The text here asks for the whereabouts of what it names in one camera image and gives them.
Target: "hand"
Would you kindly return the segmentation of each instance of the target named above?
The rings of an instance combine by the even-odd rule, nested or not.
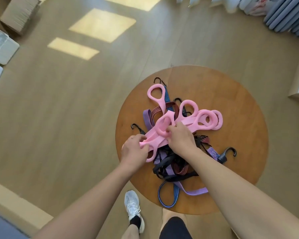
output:
[[[146,162],[149,145],[146,144],[142,149],[140,148],[140,141],[145,139],[146,136],[141,134],[130,136],[122,147],[120,166],[128,170],[131,175],[136,173]]]
[[[167,137],[169,147],[179,156],[184,158],[188,151],[197,148],[193,134],[183,123],[178,122],[175,126],[168,126],[166,131],[171,133]]]

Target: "person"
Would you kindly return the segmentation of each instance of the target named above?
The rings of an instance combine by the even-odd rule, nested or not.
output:
[[[169,126],[170,148],[198,173],[231,228],[241,238],[299,239],[299,219],[251,183],[196,147],[192,133],[182,123]],[[45,225],[33,239],[95,239],[121,190],[141,168],[148,155],[143,135],[131,136],[123,145],[119,166],[94,188]],[[124,201],[130,225],[122,239],[138,239],[145,223],[139,198],[128,191]],[[163,211],[160,239],[191,238],[184,215]]]

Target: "forearm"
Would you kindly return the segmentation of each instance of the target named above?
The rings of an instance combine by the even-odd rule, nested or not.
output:
[[[242,239],[299,239],[299,219],[251,183],[199,149],[188,152],[184,158]]]
[[[95,239],[132,172],[118,166],[43,227],[34,239]]]

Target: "person's left hand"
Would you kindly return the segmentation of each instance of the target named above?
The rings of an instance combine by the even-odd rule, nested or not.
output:
[[[122,157],[120,166],[133,175],[146,162],[149,152],[149,145],[146,144],[142,149],[140,148],[140,141],[146,139],[146,136],[137,134],[130,136],[122,147]]]

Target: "white sneaker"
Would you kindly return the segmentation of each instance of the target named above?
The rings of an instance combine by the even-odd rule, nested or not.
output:
[[[130,221],[134,216],[139,216],[141,219],[140,233],[143,233],[145,228],[145,222],[140,212],[140,200],[133,190],[129,190],[125,193],[124,205],[128,212],[128,220]]]

